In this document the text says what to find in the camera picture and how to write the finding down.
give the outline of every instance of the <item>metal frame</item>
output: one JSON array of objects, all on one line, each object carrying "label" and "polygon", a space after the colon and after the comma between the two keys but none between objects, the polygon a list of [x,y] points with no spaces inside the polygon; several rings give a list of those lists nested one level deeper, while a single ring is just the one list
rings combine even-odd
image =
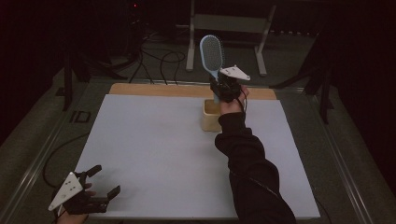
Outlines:
[{"label": "metal frame", "polygon": [[256,55],[257,65],[259,66],[260,76],[267,76],[267,70],[265,68],[264,59],[262,57],[262,50],[264,48],[267,36],[270,32],[271,22],[276,11],[275,5],[271,7],[270,13],[266,19],[195,14],[194,5],[195,0],[191,0],[190,43],[189,51],[187,53],[186,65],[186,70],[188,72],[192,71],[194,66],[194,31],[196,29],[206,29],[262,34],[262,40],[259,45],[254,48],[254,52]]}]

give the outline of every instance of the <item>black sleeve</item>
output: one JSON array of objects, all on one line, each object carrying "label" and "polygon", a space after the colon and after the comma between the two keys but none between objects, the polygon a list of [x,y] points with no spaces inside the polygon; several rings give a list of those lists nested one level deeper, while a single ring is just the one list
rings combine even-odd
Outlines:
[{"label": "black sleeve", "polygon": [[296,223],[279,193],[279,172],[265,159],[260,139],[245,126],[244,113],[219,118],[216,147],[228,157],[233,203],[242,223]]}]

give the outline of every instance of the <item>floor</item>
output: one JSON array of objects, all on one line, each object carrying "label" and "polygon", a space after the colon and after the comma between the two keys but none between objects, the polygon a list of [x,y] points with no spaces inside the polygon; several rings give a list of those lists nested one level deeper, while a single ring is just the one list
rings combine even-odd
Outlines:
[{"label": "floor", "polygon": [[[64,98],[56,96],[63,86],[63,71],[54,77],[54,84],[35,104],[30,113],[0,148],[0,222],[51,223],[53,214],[47,210],[52,188],[41,174],[46,165],[50,183],[62,182],[68,172],[74,171],[79,155],[99,111],[103,97],[116,82],[164,84],[161,73],[169,84],[207,83],[208,73],[201,64],[199,51],[195,52],[194,70],[185,71],[187,41],[162,40],[152,36],[143,46],[143,64],[133,80],[138,63],[119,71],[125,80],[115,80],[92,72],[89,83],[74,80],[74,100],[63,112]],[[226,65],[237,64],[252,79],[242,82],[249,86],[268,87],[295,76],[315,39],[299,35],[270,34],[263,58],[268,76],[260,77],[254,57],[253,44],[235,44],[224,41]],[[328,110],[329,124],[318,115],[318,95],[303,92],[307,79],[276,90],[281,101],[294,141],[299,149],[313,193],[317,199],[320,218],[299,220],[301,224],[319,223],[396,223],[396,200],[375,167],[366,145],[338,97],[331,87],[332,108]],[[88,122],[73,122],[73,111],[90,112]],[[122,220],[89,218],[86,223],[121,223]],[[123,223],[237,223],[218,220],[125,220]]]}]

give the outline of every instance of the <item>wire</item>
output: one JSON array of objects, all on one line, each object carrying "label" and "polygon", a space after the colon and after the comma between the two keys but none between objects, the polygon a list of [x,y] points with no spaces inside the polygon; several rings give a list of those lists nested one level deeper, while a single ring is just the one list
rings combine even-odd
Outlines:
[{"label": "wire", "polygon": [[[173,75],[173,79],[174,79],[175,83],[177,84],[177,71],[178,71],[178,69],[180,67],[180,63],[183,62],[184,59],[186,58],[186,55],[184,53],[182,53],[182,52],[173,51],[173,50],[170,50],[170,49],[156,49],[156,50],[166,50],[168,52],[165,53],[161,58],[159,58],[159,57],[157,57],[155,55],[152,55],[152,54],[150,54],[150,53],[148,53],[148,52],[146,52],[144,50],[142,50],[142,52],[147,54],[148,56],[160,61],[160,74],[161,74],[161,76],[163,78],[163,81],[165,82],[166,85],[168,85],[168,83],[167,83],[165,75],[163,73],[163,63],[177,63],[177,69],[175,70],[175,73]],[[177,57],[177,60],[175,60],[175,61],[167,61],[167,60],[165,60],[165,58],[168,57],[171,54],[175,54],[176,57]]]},{"label": "wire", "polygon": [[77,137],[75,137],[75,138],[70,139],[70,140],[67,141],[67,142],[64,142],[64,143],[61,144],[60,146],[58,146],[58,147],[56,147],[55,149],[53,149],[53,151],[49,154],[49,157],[46,159],[46,162],[44,163],[44,167],[43,167],[43,170],[42,170],[42,175],[43,175],[44,182],[45,182],[48,186],[52,187],[53,189],[56,189],[56,188],[57,188],[57,185],[51,184],[51,183],[48,181],[47,177],[46,177],[47,166],[48,166],[48,164],[49,164],[49,162],[50,162],[50,159],[53,157],[53,155],[55,155],[55,153],[56,153],[57,151],[59,151],[59,149],[61,149],[62,147],[66,146],[67,144],[70,144],[70,143],[72,143],[72,142],[78,140],[79,138],[85,137],[85,136],[87,136],[88,134],[90,134],[90,133],[84,133],[83,135],[77,136]]},{"label": "wire", "polygon": [[323,209],[324,213],[326,214],[327,219],[329,219],[329,223],[332,224],[332,219],[330,218],[329,213],[327,212],[326,208],[323,206],[323,204],[317,199],[317,197],[315,197],[314,195],[314,199],[315,201],[317,201],[317,203],[320,205],[320,207]]}]

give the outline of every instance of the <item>white table surface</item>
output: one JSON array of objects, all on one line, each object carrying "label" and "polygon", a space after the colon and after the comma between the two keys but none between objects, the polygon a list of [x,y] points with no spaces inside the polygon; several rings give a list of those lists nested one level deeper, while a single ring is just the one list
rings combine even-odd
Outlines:
[{"label": "white table surface", "polygon": [[[96,164],[88,179],[97,196],[120,185],[104,214],[138,219],[236,218],[227,158],[202,131],[204,98],[107,95],[76,172]],[[297,218],[319,217],[318,207],[278,100],[249,100],[247,126],[280,174],[280,192]]]}]

